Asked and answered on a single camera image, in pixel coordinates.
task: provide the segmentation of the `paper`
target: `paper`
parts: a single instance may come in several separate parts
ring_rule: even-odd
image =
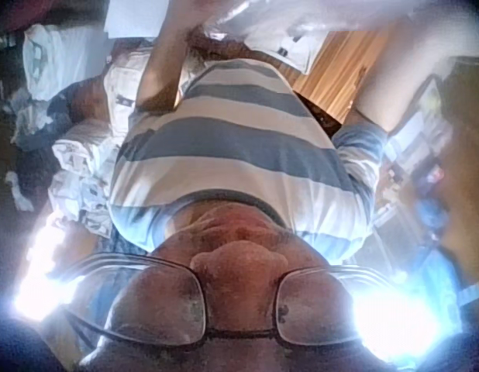
[[[109,39],[157,37],[164,23],[169,0],[111,0],[105,31]]]

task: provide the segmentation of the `bright light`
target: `bright light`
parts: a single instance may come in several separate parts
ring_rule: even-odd
[[[391,292],[362,294],[353,307],[364,345],[384,361],[418,358],[439,336],[438,320],[419,299]]]
[[[47,225],[36,234],[35,243],[26,256],[28,272],[14,301],[23,316],[38,322],[49,315],[65,295],[69,295],[69,291],[61,290],[56,282],[47,277],[55,267],[53,253],[65,238],[62,229],[52,226],[56,217],[57,213],[52,213],[47,218]]]

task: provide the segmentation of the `hand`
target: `hand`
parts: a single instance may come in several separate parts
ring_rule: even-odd
[[[169,0],[165,23],[175,32],[188,33],[213,16],[230,10],[238,0]]]

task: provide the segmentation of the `blue and white striped shirt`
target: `blue and white striped shirt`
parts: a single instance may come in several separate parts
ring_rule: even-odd
[[[130,122],[110,211],[121,234],[149,252],[178,210],[203,200],[255,205],[331,264],[367,236],[387,134],[362,122],[331,142],[267,64],[214,64],[175,111]]]

